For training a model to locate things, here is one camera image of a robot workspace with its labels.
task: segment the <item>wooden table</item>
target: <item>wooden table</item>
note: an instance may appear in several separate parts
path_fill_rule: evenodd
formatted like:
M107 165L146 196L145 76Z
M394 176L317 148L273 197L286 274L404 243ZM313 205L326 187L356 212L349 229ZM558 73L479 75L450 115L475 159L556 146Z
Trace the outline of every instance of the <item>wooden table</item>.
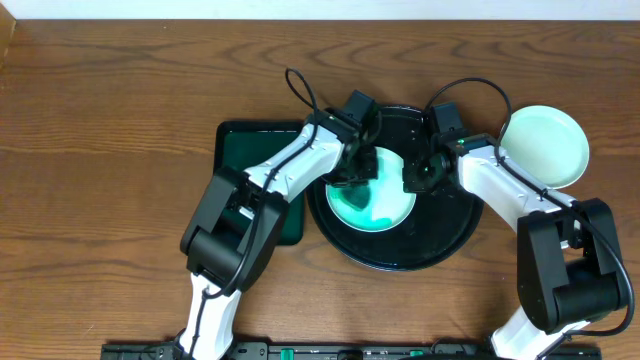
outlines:
M287 65L325 105L357 88L423 106L449 81L484 76L516 108L567 111L591 145L567 192L611 206L640 288L638 24L22 21L0 76L1 357L97 359L105 342L185 326L191 284L178 243L211 176L216 127L306 116ZM504 121L502 100L482 85L443 98L475 131L496 134ZM305 226L244 295L237 334L481 339L518 306L515 235L489 208L453 257L413 273L359 266L310 214ZM606 359L639 356L637 324L597 341Z

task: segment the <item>white wall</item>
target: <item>white wall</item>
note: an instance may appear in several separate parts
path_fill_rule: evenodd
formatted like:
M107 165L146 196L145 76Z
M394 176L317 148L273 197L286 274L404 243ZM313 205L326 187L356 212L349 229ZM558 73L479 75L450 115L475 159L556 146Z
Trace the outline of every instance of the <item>white wall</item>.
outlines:
M0 0L16 19L640 20L640 0Z

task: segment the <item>dark green tray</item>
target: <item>dark green tray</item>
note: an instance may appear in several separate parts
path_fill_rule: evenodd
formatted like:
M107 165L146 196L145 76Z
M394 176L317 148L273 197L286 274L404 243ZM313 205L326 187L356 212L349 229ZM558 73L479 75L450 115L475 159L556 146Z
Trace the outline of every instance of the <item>dark green tray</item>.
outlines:
M213 171L230 166L242 171L268 160L291 143L302 130L296 121L225 121L216 132ZM248 228L250 221L238 214L237 222ZM291 202L278 245L295 245L302 239L304 192Z

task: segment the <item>black cable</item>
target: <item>black cable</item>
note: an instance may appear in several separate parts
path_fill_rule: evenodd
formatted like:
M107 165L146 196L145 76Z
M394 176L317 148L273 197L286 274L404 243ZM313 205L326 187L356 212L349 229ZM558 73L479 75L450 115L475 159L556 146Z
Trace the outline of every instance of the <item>black cable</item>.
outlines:
M302 84L304 85L305 89L307 90L307 93L309 94L309 98L311 102L308 102L305 98L303 98L302 95L300 95L300 93L295 89L293 84L291 84L291 81L289 80L289 73L291 72L294 73L300 79L300 81L302 81ZM272 168L271 171L269 172L269 175L267 175L267 178L265 179L264 185L262 187L262 191L260 192L260 200L258 201L258 206L255 212L255 215L253 216L251 229L249 230L249 239L247 240L247 247L231 279L226 283L225 286L223 286L215 294L209 294L206 289L202 290L202 301L200 302L200 308L198 309L198 315L196 317L196 326L193 334L193 339L191 342L191 348L189 350L189 359L193 359L193 351L196 347L196 342L200 337L200 323L202 322L202 313L204 312L204 307L206 302L208 300L219 298L220 296L224 295L229 290L231 290L235 286L235 283L238 280L240 273L242 273L242 270L244 269L247 259L249 258L249 254L251 253L251 249L253 248L253 243L255 242L256 233L258 230L258 223L260 222L260 215L264 210L265 198L269 189L269 185L271 184L271 181L278 174L278 172L280 171L280 169L282 169L283 166L285 166L288 162L293 160L296 156L300 155L303 151L307 150L309 147L311 147L311 145L313 145L313 142L316 138L316 134L318 133L318 122L315 121L315 119L318 118L319 110L318 110L318 102L316 100L316 95L313 92L313 89L311 89L311 86L305 80L304 76L298 69L287 68L284 72L284 76L285 76L285 79L287 80L287 85L289 85L289 88L298 97L298 99L300 99L302 102L304 102L305 104L307 104L313 109L314 126L313 126L313 131L311 133L311 137L301 148L296 150L294 153L289 155L287 158L282 160L278 165Z
M433 95L431 97L431 99L427 103L427 106L424 109L425 116L428 116L429 109L431 109L431 106L433 105L433 102L438 98L438 96L440 96L443 92L445 92L449 88L451 88L451 87L453 87L455 85L464 83L464 82L480 82L480 83L484 83L484 84L487 84L487 85L491 86L492 88L497 90L500 93L500 95L502 95L502 98L504 99L505 105L507 106L507 119L506 119L506 121L504 123L504 126L500 130L500 136L498 137L498 140L496 141L495 147L493 148L493 153L494 153L495 158L498 161L498 164L500 166L504 167L504 169L509 174L511 174L513 177L515 177L520 182L522 182L523 184L525 184L526 186L531 188L533 191L538 193L540 195L541 199L544 198L544 199L548 200L549 202L551 202L552 204L558 206L563 211L566 211L569 215L571 215L571 217L573 217L576 221L578 221L580 223L580 226L582 226L582 228L584 228L585 230L590 232L592 234L592 237L604 247L605 251L609 254L609 256L611 256L611 258L615 262L616 267L620 270L620 273L622 274L622 279L623 279L623 281L625 283L625 286L627 288L627 293L628 293L628 296L629 296L629 304L627 305L627 313L626 313L624 319L622 320L622 322L620 323L620 325L618 325L617 327L615 327L613 329L610 329L610 330L601 330L601 331L569 330L569 331L565 332L562 335L562 337L560 339L558 339L558 341L556 341L552 346L550 346L542 354L538 355L537 358L538 359L543 359L544 357L546 357L547 355L552 353L558 346L560 346L560 344L562 344L564 342L564 340L570 339L571 336L574 336L574 335L613 336L613 335L617 335L617 334L623 332L631 324L631 321L633 319L633 315L635 313L635 294L633 292L633 284L631 283L631 279L629 277L629 273L627 272L627 269L625 268L624 264L622 263L622 260L620 259L620 257L613 250L613 248L611 247L609 242L606 240L604 235L602 235L602 233L596 227L591 225L591 223L589 221L587 221L582 215L580 215L573 208L571 208L571 207L567 206L566 204L562 203L560 200L558 200L558 199L552 197L551 195L549 195L549 189L547 189L547 188L539 189L537 186L535 186L530 181L525 179L522 175L520 175L517 171L513 170L506 163L505 157L500 156L500 151L499 151L500 144L502 143L502 139L504 138L504 135L506 134L507 129L509 128L509 124L511 123L511 114L512 114L511 102L509 101L509 97L504 92L504 90L502 90L502 88L500 88L495 83L493 83L493 82L491 82L491 81L489 81L487 79L484 79L484 78L464 78L464 79L456 80L456 81L454 81L452 83L449 83L449 84L445 85L444 87L442 87L440 90L438 90L435 93L435 95Z

